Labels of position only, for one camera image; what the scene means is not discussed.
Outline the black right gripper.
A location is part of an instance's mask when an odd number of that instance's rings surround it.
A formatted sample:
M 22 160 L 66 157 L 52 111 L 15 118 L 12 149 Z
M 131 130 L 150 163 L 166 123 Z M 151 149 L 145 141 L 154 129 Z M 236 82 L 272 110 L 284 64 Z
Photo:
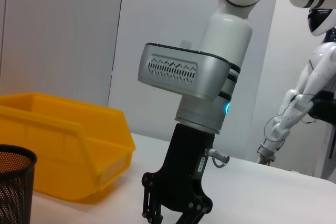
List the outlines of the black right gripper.
M 212 200 L 202 189 L 202 177 L 213 147 L 215 135 L 177 124 L 160 170 L 145 173 L 142 217 L 148 223 L 160 224 L 161 205 L 170 210 L 185 210 L 176 224 L 199 223 L 211 212 Z

